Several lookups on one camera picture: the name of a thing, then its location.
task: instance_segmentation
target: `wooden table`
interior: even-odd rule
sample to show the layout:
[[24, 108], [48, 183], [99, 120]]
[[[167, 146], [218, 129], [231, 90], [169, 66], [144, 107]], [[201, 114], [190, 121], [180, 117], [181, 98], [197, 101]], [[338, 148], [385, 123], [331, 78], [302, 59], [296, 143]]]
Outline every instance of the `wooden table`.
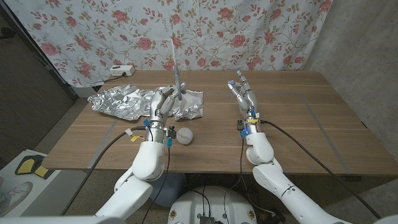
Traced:
[[[397, 175], [398, 163], [364, 126], [344, 100], [318, 72], [244, 72], [259, 102], [261, 119], [269, 120], [300, 141], [314, 156], [340, 175]], [[171, 172], [238, 173], [242, 139], [236, 130], [241, 119], [228, 80], [239, 78], [235, 71], [181, 71], [181, 81], [193, 91], [204, 91], [203, 117], [174, 121], [167, 126], [190, 128], [193, 141], [184, 146], [174, 141]], [[135, 72], [100, 91], [124, 84], [155, 89], [175, 83], [173, 72]], [[125, 129], [142, 126], [147, 118], [126, 121], [91, 109], [75, 122], [45, 158], [48, 169], [87, 169], [93, 155]], [[262, 130], [285, 173], [326, 174], [301, 148], [269, 125]], [[140, 142], [124, 136], [103, 156], [96, 169], [126, 170], [134, 160]], [[167, 163], [167, 151], [162, 158]], [[243, 171], [253, 165], [243, 154]]]

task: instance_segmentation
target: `shoe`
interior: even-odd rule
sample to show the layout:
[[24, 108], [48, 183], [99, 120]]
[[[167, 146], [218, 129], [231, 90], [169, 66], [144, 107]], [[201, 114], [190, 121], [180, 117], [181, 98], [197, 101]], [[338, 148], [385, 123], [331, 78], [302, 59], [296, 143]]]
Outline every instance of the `shoe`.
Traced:
[[5, 214], [19, 205], [29, 195], [32, 187], [33, 184], [31, 182], [25, 182], [13, 190], [10, 190], [8, 193], [5, 193], [4, 196], [6, 200], [0, 207], [0, 217], [5, 216]]

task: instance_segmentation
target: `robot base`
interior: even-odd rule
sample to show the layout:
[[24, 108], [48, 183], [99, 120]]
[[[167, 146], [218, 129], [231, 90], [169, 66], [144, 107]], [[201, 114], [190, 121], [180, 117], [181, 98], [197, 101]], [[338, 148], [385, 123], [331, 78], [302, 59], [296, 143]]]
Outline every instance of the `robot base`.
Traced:
[[[194, 190], [203, 193], [202, 187], [197, 187]], [[245, 223], [245, 224], [256, 224], [257, 219], [254, 214], [253, 207], [251, 204], [240, 194], [233, 190], [229, 190], [225, 196], [225, 210], [224, 211], [224, 195], [227, 188], [220, 186], [206, 186], [204, 195], [210, 202], [211, 218], [214, 218], [213, 222], [227, 224], [234, 223]], [[202, 198], [201, 194], [189, 191], [183, 194], [176, 202], [172, 205], [169, 213], [168, 224], [187, 224], [187, 223], [209, 223], [203, 216], [203, 199], [205, 203], [205, 216], [209, 217], [209, 206], [205, 198]]]

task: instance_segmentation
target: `black cable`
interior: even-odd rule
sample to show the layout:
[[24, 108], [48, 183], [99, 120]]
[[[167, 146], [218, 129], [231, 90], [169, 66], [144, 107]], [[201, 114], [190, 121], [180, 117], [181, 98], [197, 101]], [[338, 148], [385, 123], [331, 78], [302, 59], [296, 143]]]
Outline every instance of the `black cable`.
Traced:
[[[135, 127], [135, 128], [131, 128], [131, 131], [133, 130], [145, 130], [146, 127], [144, 126], [139, 126], [139, 127]], [[77, 191], [75, 192], [75, 194], [72, 196], [72, 198], [70, 199], [68, 205], [65, 207], [65, 209], [62, 211], [61, 215], [65, 215], [65, 213], [67, 212], [67, 210], [69, 209], [69, 207], [72, 205], [73, 201], [76, 199], [77, 195], [79, 194], [81, 188], [84, 186], [84, 184], [86, 183], [87, 179], [90, 177], [91, 173], [94, 171], [94, 168], [97, 166], [98, 162], [100, 161], [100, 159], [102, 158], [102, 156], [105, 154], [105, 152], [113, 145], [113, 143], [115, 143], [119, 138], [121, 138], [122, 136], [124, 136], [126, 134], [126, 132], [121, 133], [119, 136], [117, 136], [115, 139], [113, 139], [101, 152], [101, 154], [97, 157], [97, 159], [95, 160], [93, 166], [88, 170], [86, 177], [83, 179], [83, 182], [80, 184], [79, 188], [77, 189]]]
[[205, 189], [206, 189], [206, 186], [203, 187], [203, 192], [201, 195], [201, 201], [203, 202], [203, 216], [206, 216], [205, 215]]
[[150, 136], [152, 137], [152, 141], [154, 141], [154, 136], [152, 135], [152, 131], [150, 130], [150, 127], [148, 126], [148, 130], [150, 132]]
[[286, 131], [284, 131], [282, 128], [278, 127], [276, 124], [273, 124], [269, 121], [263, 121], [260, 120], [261, 124], [270, 124], [272, 125], [274, 128], [278, 129], [279, 131], [281, 131], [282, 133], [284, 133], [287, 137], [289, 137], [291, 140], [293, 140], [301, 149], [303, 149], [303, 151], [305, 153], [307, 153], [313, 160], [315, 160], [315, 162], [317, 162], [319, 165], [321, 165], [330, 175], [332, 175], [342, 186], [344, 186], [349, 192], [351, 192], [351, 194], [353, 194], [363, 205], [365, 205], [365, 207], [371, 212], [373, 213], [373, 215], [378, 218], [381, 219], [381, 216], [368, 204], [366, 203], [357, 193], [353, 192], [346, 184], [343, 183], [342, 180], [340, 180], [335, 173], [333, 173], [329, 168], [327, 168], [327, 166], [323, 165], [323, 163], [321, 163], [321, 161], [319, 161], [313, 154], [311, 154], [311, 152], [309, 152], [304, 146], [302, 146], [295, 138], [293, 138], [291, 135], [289, 135]]
[[164, 177], [164, 180], [163, 180], [162, 185], [160, 186], [159, 192], [157, 193], [155, 199], [150, 203], [149, 208], [148, 208], [148, 210], [147, 210], [147, 213], [145, 213], [145, 216], [144, 216], [144, 218], [142, 219], [142, 223], [141, 223], [141, 224], [144, 223], [145, 218], [147, 217], [147, 215], [148, 215], [148, 213], [149, 213], [149, 210], [150, 210], [151, 206], [154, 204], [154, 202], [156, 201], [156, 199], [157, 199], [157, 197], [159, 196], [160, 192], [162, 191], [162, 188], [163, 188], [163, 186], [164, 186], [164, 183], [166, 183], [167, 174], [169, 173], [169, 165], [170, 165], [170, 147], [168, 147], [167, 149], [169, 150], [169, 159], [168, 159], [168, 161], [167, 161], [166, 175], [165, 175], [165, 177]]
[[[240, 163], [241, 171], [239, 172], [239, 179], [238, 179], [238, 181], [237, 181], [230, 189], [226, 190], [226, 191], [225, 191], [225, 194], [224, 194], [224, 213], [225, 213], [225, 215], [226, 215], [226, 209], [225, 209], [225, 197], [226, 197], [226, 193], [227, 193], [229, 190], [231, 190], [232, 188], [234, 188], [235, 186], [237, 186], [237, 184], [239, 183], [239, 181], [241, 181], [241, 177], [242, 177], [242, 155], [243, 155], [243, 146], [244, 146], [244, 138], [242, 138], [242, 151], [241, 151], [241, 163]], [[229, 219], [228, 219], [228, 216], [227, 216], [227, 215], [226, 215], [226, 221], [227, 221], [228, 224], [229, 224]]]
[[198, 194], [200, 194], [200, 195], [202, 195], [206, 200], [207, 200], [207, 204], [209, 205], [209, 217], [211, 217], [211, 209], [210, 209], [210, 202], [209, 202], [209, 200], [207, 199], [207, 197], [206, 197], [206, 195], [204, 195], [204, 194], [202, 194], [202, 193], [200, 193], [200, 192], [197, 192], [196, 190], [190, 190], [190, 191], [192, 191], [192, 192], [195, 192], [195, 193], [198, 193]]
[[119, 77], [116, 77], [116, 78], [112, 78], [112, 79], [110, 79], [110, 80], [105, 80], [105, 81], [104, 81], [104, 83], [106, 83], [106, 82], [109, 82], [109, 81], [115, 81], [115, 80], [118, 80], [118, 79], [120, 79], [120, 78], [123, 78], [123, 77], [125, 77], [126, 75], [127, 75], [127, 74], [126, 74], [126, 72], [123, 72], [121, 76], [119, 76]]
[[264, 211], [264, 212], [267, 212], [267, 213], [270, 213], [270, 214], [275, 215], [275, 212], [272, 212], [272, 211], [270, 211], [270, 210], [263, 209], [263, 208], [261, 208], [260, 206], [256, 205], [255, 203], [253, 203], [253, 202], [251, 201], [250, 196], [249, 196], [249, 192], [248, 192], [248, 187], [246, 186], [246, 183], [245, 183], [245, 181], [244, 181], [244, 179], [243, 179], [243, 176], [241, 176], [241, 178], [242, 178], [242, 181], [243, 181], [243, 184], [244, 184], [244, 189], [245, 189], [245, 191], [246, 191], [246, 195], [248, 196], [248, 199], [249, 199], [250, 204], [251, 204], [252, 206], [254, 206], [254, 207], [256, 207], [256, 208], [258, 208], [258, 209]]

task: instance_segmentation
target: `gray wall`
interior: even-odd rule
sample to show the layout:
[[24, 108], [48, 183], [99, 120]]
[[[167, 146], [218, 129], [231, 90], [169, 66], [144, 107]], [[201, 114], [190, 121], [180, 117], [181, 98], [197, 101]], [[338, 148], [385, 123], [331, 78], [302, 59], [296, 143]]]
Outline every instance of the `gray wall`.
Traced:
[[321, 72], [398, 162], [397, 9], [334, 0], [304, 70]]

